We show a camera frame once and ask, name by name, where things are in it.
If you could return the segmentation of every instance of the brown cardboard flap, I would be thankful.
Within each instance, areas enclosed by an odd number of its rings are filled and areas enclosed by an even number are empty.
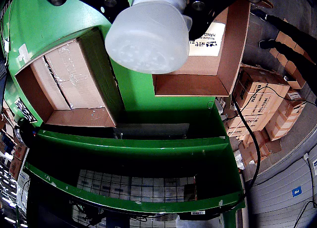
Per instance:
[[[228,19],[218,76],[227,93],[231,94],[237,79],[247,39],[250,5],[247,0],[237,0],[229,7]]]
[[[229,96],[244,51],[249,13],[250,3],[246,0],[229,6],[221,56],[190,56],[180,70],[153,77],[155,95]]]
[[[113,122],[116,123],[124,105],[112,74],[112,66],[105,49],[104,39],[99,29],[93,28],[92,31],[80,36],[77,41],[95,85],[102,95],[106,109]]]
[[[76,127],[114,127],[105,108],[55,110],[47,124]]]
[[[15,77],[34,110],[44,122],[47,121],[54,109],[38,84],[31,67],[25,67]]]
[[[156,96],[226,96],[227,91],[217,76],[156,75]]]

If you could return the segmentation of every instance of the white label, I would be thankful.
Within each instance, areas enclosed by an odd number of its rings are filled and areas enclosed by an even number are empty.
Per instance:
[[[317,160],[313,162],[313,166],[314,166],[315,175],[317,175]]]
[[[291,99],[297,99],[297,98],[301,98],[301,96],[299,95],[299,93],[297,92],[292,92],[292,93],[287,93],[288,96],[291,98]]]
[[[28,49],[26,48],[25,44],[23,44],[19,48],[19,54],[20,54],[20,55],[18,55],[19,61],[24,60],[24,63],[27,63],[29,60],[31,60]]]
[[[204,215],[206,212],[205,211],[197,211],[197,212],[192,212],[192,215]]]
[[[189,55],[218,56],[225,26],[223,23],[211,23],[204,35],[189,41]]]

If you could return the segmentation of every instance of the black cable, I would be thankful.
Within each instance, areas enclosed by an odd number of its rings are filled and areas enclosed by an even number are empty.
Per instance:
[[[312,102],[309,102],[309,101],[307,101],[307,100],[304,100],[304,99],[289,99],[289,98],[282,97],[282,96],[280,96],[272,87],[270,87],[270,86],[263,86],[262,88],[258,89],[258,90],[250,97],[250,99],[249,99],[249,101],[247,102],[247,104],[241,109],[241,112],[248,106],[248,104],[250,103],[251,99],[252,99],[257,93],[259,93],[260,90],[265,89],[265,88],[271,89],[272,91],[274,91],[274,93],[275,93],[278,97],[283,98],[283,99],[285,99],[285,100],[288,100],[288,101],[302,101],[302,102],[310,103],[310,104],[312,104],[313,106],[317,107],[316,104],[314,104],[314,103],[312,103]],[[234,118],[236,118],[236,117],[238,117],[238,116],[239,116],[239,114],[236,115],[236,116],[234,116],[234,117],[231,117],[231,118],[226,118],[225,120],[234,119]]]
[[[314,149],[316,146],[317,146],[317,143],[316,143],[315,145],[313,145],[313,146],[309,149],[309,151],[308,151],[307,153],[311,152],[311,150]],[[260,182],[260,183],[255,184],[254,186],[258,186],[258,185],[260,185],[260,184],[262,184],[262,183],[265,183],[265,182],[269,181],[270,179],[274,178],[275,176],[277,176],[277,175],[279,175],[280,173],[282,173],[282,172],[284,172],[285,170],[287,170],[289,167],[291,167],[292,165],[294,165],[297,161],[299,161],[299,160],[301,160],[301,159],[304,159],[304,158],[303,158],[303,157],[300,157],[299,159],[297,159],[297,160],[295,160],[294,162],[292,162],[289,166],[287,166],[287,167],[286,167],[285,169],[283,169],[282,171],[278,172],[277,174],[273,175],[272,177],[268,178],[268,179],[265,180],[265,181],[262,181],[262,182]]]
[[[21,203],[22,203],[23,207],[25,208],[25,210],[26,210],[26,207],[25,207],[24,204],[23,204],[22,198],[23,198],[23,191],[24,191],[25,185],[26,185],[27,183],[30,184],[30,179],[29,179],[27,182],[25,182],[25,184],[23,185],[22,194],[21,194]]]
[[[253,131],[250,129],[249,125],[247,124],[246,120],[244,119],[244,117],[243,117],[243,115],[242,115],[242,113],[241,113],[241,111],[240,111],[240,108],[239,108],[239,106],[238,106],[238,104],[237,104],[237,101],[235,100],[234,97],[232,97],[232,100],[233,100],[234,105],[237,107],[238,115],[241,117],[241,120],[242,120],[243,124],[246,126],[247,130],[249,131],[249,133],[250,133],[250,135],[251,135],[251,137],[252,137],[252,139],[253,139],[254,145],[255,145],[256,150],[257,150],[258,162],[257,162],[256,171],[255,171],[255,173],[254,173],[254,175],[253,175],[253,178],[252,178],[252,180],[251,180],[251,183],[249,184],[248,189],[245,189],[245,192],[244,192],[243,196],[241,196],[240,199],[239,199],[229,210],[234,209],[234,208],[235,208],[236,206],[238,206],[242,201],[244,201],[244,199],[246,198],[246,196],[247,196],[248,193],[250,192],[250,190],[251,190],[251,188],[252,188],[252,186],[253,186],[253,184],[254,184],[254,182],[255,182],[257,176],[258,176],[258,173],[259,173],[259,170],[260,170],[260,161],[261,161],[261,153],[260,153],[260,148],[259,148],[259,144],[258,144],[258,142],[257,142],[257,139],[256,139],[256,137],[255,137]]]
[[[308,202],[306,203],[306,205],[305,205],[305,207],[304,207],[303,211],[300,213],[300,215],[299,215],[299,216],[297,216],[297,219],[296,219],[296,222],[295,222],[294,228],[296,228],[296,226],[297,226],[297,224],[298,224],[299,220],[301,219],[301,217],[302,217],[303,213],[305,212],[305,210],[306,210],[306,208],[307,208],[308,204],[310,204],[311,202],[312,202],[312,203],[314,203],[313,201],[308,201]]]
[[[309,165],[309,160],[307,159],[307,161],[305,161],[306,162],[306,164],[307,164],[307,166],[308,166],[308,168],[309,168],[309,172],[310,172],[310,174],[311,174],[311,180],[312,180],[312,193],[313,193],[313,195],[312,195],[312,200],[313,200],[313,206],[314,206],[314,208],[316,208],[317,207],[317,204],[315,203],[315,190],[314,190],[314,178],[313,178],[313,172],[312,172],[312,169],[311,169],[311,167],[310,167],[310,165]]]

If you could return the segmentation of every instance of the stacked cardboard boxes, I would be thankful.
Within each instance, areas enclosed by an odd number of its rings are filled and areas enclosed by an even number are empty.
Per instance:
[[[265,127],[271,140],[285,136],[291,130],[306,105],[304,101],[301,101],[303,99],[295,90],[290,90],[285,98]]]
[[[22,169],[23,160],[27,151],[27,147],[25,144],[20,142],[16,137],[14,138],[17,146],[15,147],[15,153],[13,160],[11,161],[11,165],[9,168],[9,173],[12,175],[14,180],[18,180],[20,171]]]
[[[280,141],[270,141],[265,129],[254,132],[254,135],[259,144],[261,160],[267,158],[271,153],[277,153],[282,150]],[[258,162],[257,150],[250,135],[245,136],[242,143],[239,144],[239,151],[241,153],[244,166]]]
[[[276,37],[276,41],[281,42],[287,46],[289,46],[290,48],[292,48],[294,51],[300,53],[301,55],[303,55],[305,58],[307,58],[308,60],[311,61],[310,57],[308,56],[308,54],[298,45],[296,44],[289,36],[287,36],[286,34],[284,34],[283,32],[279,32],[277,37]],[[275,48],[272,48],[269,51],[275,58],[277,58],[279,60],[279,62],[281,63],[282,66],[285,67],[285,70],[288,74],[290,74],[290,76],[292,77],[292,79],[288,79],[287,83],[293,88],[293,89],[301,89],[303,88],[304,84],[306,83],[306,81],[304,80],[304,78],[302,77],[301,73],[299,72],[299,70],[297,69],[297,67],[295,66],[295,64],[292,61],[287,60],[287,58],[279,53]]]
[[[283,100],[281,97],[285,97],[288,90],[289,85],[281,75],[258,67],[241,65],[232,95],[251,130],[261,131],[278,109]],[[224,113],[229,118],[224,125],[230,137],[248,134],[237,111],[226,108]]]

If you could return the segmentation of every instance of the gray floor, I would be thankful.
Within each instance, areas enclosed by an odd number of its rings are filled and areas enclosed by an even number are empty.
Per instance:
[[[317,7],[311,8],[306,0],[269,0],[273,3],[273,9],[263,9],[267,14],[272,14],[281,19],[286,19],[290,24],[299,30],[317,38]],[[268,50],[258,47],[260,40],[275,39],[278,30],[271,24],[260,20],[258,17],[250,15],[249,31],[247,43],[243,55],[243,63],[250,65],[260,65],[267,70],[275,70],[280,74],[285,73],[285,69],[279,61],[274,58]],[[300,90],[301,95],[311,102],[316,96],[311,92],[306,84]],[[284,156],[291,153],[296,146],[312,131],[317,124],[317,108],[313,105],[306,105],[300,118],[293,126],[292,130],[281,139],[282,151],[272,154],[261,162],[260,173],[275,163],[278,163]],[[231,138],[233,149],[237,149],[239,142]],[[248,165],[244,170],[245,180],[250,180],[254,174],[256,165]]]

